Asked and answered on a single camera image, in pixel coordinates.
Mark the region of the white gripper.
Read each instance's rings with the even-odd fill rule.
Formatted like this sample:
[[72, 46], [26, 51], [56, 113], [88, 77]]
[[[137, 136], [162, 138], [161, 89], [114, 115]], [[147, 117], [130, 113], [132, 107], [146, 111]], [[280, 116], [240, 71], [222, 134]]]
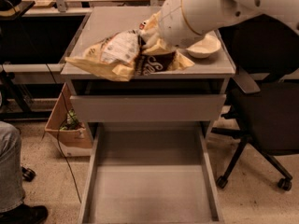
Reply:
[[165, 0], [158, 19], [161, 39], [177, 48], [187, 48], [203, 38], [187, 24], [182, 0]]

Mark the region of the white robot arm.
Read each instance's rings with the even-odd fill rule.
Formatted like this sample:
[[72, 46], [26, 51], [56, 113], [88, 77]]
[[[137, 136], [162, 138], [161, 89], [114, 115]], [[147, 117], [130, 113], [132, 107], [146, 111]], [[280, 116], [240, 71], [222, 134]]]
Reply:
[[187, 48], [213, 30], [262, 14], [299, 34], [299, 0], [166, 0], [158, 31], [168, 44]]

